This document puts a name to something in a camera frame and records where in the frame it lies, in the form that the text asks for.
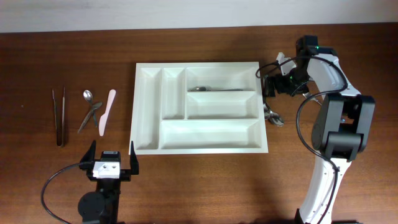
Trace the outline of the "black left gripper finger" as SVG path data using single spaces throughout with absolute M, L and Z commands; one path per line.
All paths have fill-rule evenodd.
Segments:
M 131 174 L 138 174 L 139 173 L 139 161 L 137 159 L 137 156 L 136 156 L 136 153 L 134 150 L 134 141 L 130 142 L 129 163 L 130 163 Z
M 93 140 L 90 148 L 87 150 L 85 155 L 81 158 L 80 162 L 94 162 L 96 152 L 96 140 Z

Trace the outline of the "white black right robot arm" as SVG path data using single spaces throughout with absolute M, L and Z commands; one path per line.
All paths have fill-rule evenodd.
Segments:
M 315 166 L 294 223 L 331 223 L 333 204 L 344 174 L 368 143 L 376 102 L 352 86 L 334 48 L 320 46 L 317 36 L 299 38 L 295 50 L 295 57 L 279 53 L 272 62 L 279 74 L 256 72 L 256 77 L 261 81 L 264 99 L 276 93 L 290 96 L 308 93 L 307 84 L 316 84 L 319 92 L 307 95 L 296 114 L 298 137 L 315 155 Z M 312 128 L 311 142 L 307 143 L 300 132 L 299 119 L 303 107 L 318 96 L 323 97 L 323 102 Z

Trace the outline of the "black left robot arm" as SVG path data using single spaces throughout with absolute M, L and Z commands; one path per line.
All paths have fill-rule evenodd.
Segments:
M 103 151 L 95 158 L 96 141 L 81 158 L 79 168 L 87 178 L 96 182 L 96 189 L 81 197 L 78 213 L 83 223 L 117 223 L 121 183 L 130 182 L 133 175 L 139 174 L 139 162 L 133 153 L 129 156 L 130 168 L 121 168 L 119 151 Z

